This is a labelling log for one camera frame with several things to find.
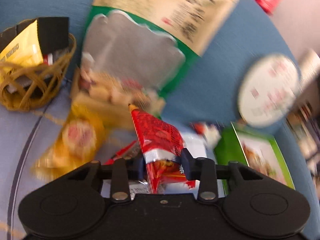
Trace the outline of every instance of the green box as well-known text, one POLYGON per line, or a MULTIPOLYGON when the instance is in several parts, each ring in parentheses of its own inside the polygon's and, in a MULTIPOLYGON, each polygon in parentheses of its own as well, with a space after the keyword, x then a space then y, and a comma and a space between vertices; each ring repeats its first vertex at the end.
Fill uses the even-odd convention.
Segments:
MULTIPOLYGON (((221 137, 214 149, 218 164, 238 161, 294 189, 289 169, 274 137, 233 122, 222 131, 221 137)), ((223 187, 227 194, 226 181, 223 181, 223 187)))

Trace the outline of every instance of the silver wrapper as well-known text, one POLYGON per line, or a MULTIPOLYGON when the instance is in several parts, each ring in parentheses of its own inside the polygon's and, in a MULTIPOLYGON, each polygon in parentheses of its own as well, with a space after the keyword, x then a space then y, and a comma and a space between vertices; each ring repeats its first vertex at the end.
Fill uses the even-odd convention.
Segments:
POLYGON ((310 49, 300 63, 301 79, 299 91, 302 93, 305 88, 318 76, 320 72, 320 58, 316 52, 310 49))
POLYGON ((168 160, 176 163, 180 163, 180 156, 177 156, 171 152, 168 152, 163 149, 153 149, 147 151, 143 154, 146 164, 159 161, 159 160, 168 160))

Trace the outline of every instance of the screw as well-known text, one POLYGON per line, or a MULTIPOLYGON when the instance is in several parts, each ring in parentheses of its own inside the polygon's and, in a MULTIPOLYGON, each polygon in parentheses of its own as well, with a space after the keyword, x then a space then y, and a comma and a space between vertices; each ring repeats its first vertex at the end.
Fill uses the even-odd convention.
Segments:
POLYGON ((200 197, 204 200, 213 200, 216 198, 216 194, 211 191, 205 191, 200 193, 200 197))
POLYGON ((122 192, 122 191, 112 194, 112 198, 114 200, 125 200, 125 199, 127 199, 127 197, 128 197, 128 194, 125 192, 122 192))

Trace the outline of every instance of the silver band on red packet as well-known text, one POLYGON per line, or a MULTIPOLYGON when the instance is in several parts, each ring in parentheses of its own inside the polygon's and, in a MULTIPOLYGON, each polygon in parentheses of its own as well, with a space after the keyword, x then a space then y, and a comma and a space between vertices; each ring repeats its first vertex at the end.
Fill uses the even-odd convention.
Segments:
POLYGON ((180 163, 180 156, 177 156, 171 152, 163 149, 152 149, 143 154, 146 164, 160 160, 168 160, 176 163, 180 163))

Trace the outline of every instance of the green food package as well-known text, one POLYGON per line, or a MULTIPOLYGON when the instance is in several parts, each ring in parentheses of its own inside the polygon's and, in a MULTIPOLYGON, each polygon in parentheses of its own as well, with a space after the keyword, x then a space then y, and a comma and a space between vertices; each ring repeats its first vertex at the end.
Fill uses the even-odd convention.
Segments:
MULTIPOLYGON (((179 61, 179 65, 173 66, 172 71, 169 71, 170 76, 165 75, 165 82, 154 84, 159 96, 165 97, 175 88, 194 60, 204 53, 210 40, 222 26, 237 2, 238 0, 94 0, 87 29, 90 28, 94 19, 97 20, 99 15, 104 15, 106 19, 100 18, 100 20, 107 22, 113 11, 122 11, 134 23, 146 26, 154 33, 164 33, 164 35, 170 36, 184 57, 183 60, 179 61)), ((120 28, 120 25, 113 26, 113 30, 120 28)), ((149 47, 148 44, 141 45, 139 41, 137 41, 137 46, 140 46, 141 49, 149 47)), ((94 53, 90 54, 93 58, 92 62, 101 61, 100 56, 95 57, 94 53)), ((143 65, 137 66, 136 61, 133 65, 140 70, 146 68, 143 65)), ((113 70, 117 70, 122 66, 112 67, 113 70)), ((128 72, 128 68, 124 67, 124 69, 125 72, 128 72)))
MULTIPOLYGON (((294 189, 291 175, 274 137, 263 135, 244 125, 231 123, 221 134, 214 149, 217 163, 238 161, 294 189)), ((223 181, 224 191, 228 185, 223 181)))

